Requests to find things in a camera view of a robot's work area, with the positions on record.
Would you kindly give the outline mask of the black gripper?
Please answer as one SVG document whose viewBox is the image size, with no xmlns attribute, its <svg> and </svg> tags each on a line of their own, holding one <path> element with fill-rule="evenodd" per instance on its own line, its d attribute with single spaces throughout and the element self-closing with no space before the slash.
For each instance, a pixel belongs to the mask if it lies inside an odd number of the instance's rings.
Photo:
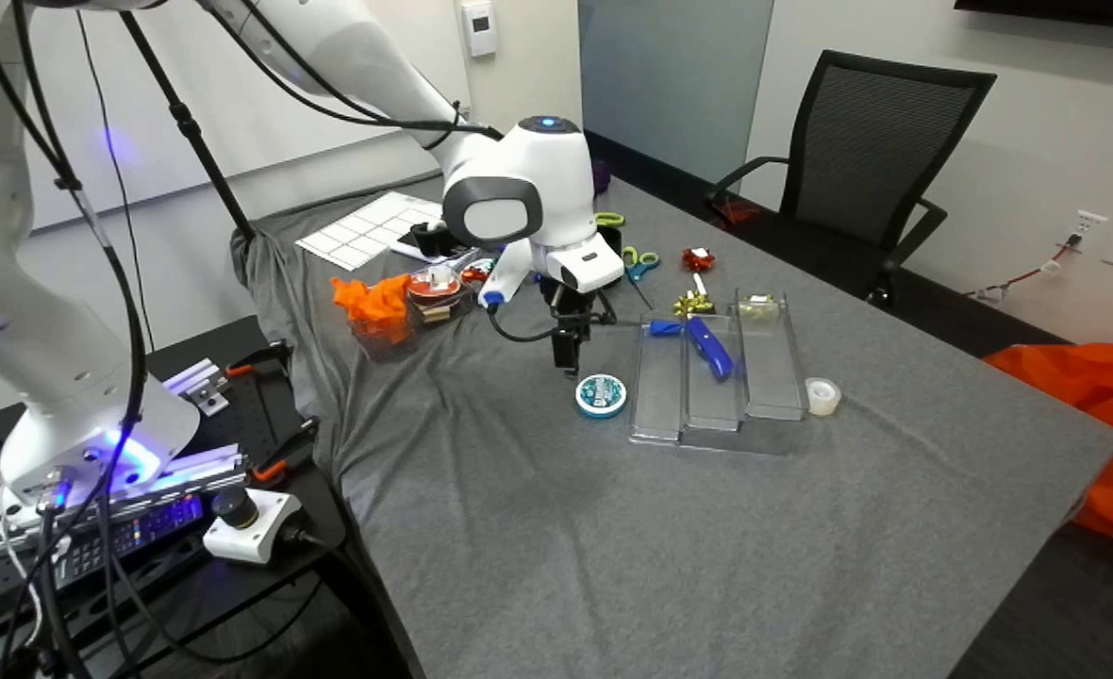
<svg viewBox="0 0 1113 679">
<path fill-rule="evenodd" d="M 581 344 L 590 339 L 591 296 L 557 283 L 548 283 L 543 296 L 553 315 L 553 332 L 551 332 L 553 366 L 574 371 L 581 363 Z"/>
</svg>

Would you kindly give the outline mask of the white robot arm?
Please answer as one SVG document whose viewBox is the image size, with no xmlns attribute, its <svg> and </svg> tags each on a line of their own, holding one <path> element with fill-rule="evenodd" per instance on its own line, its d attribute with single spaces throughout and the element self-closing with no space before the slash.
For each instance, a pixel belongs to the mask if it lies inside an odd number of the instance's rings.
<svg viewBox="0 0 1113 679">
<path fill-rule="evenodd" d="M 26 144 L 49 144 L 26 98 L 32 6 L 131 20 L 161 0 L 0 0 L 0 378 L 22 415 L 0 449 L 0 484 L 26 506 L 78 506 L 119 465 L 156 479 L 198 415 L 144 371 L 136 339 L 53 294 L 17 265 L 30 230 Z M 530 270 L 578 289 L 621 276 L 591 220 L 590 138 L 566 115 L 523 115 L 507 133 L 470 122 L 417 70 L 369 0 L 195 0 L 227 37 L 295 98 L 332 98 L 357 124 L 411 137 L 442 169 L 442 221 L 485 249 L 485 294 L 509 296 Z"/>
</svg>

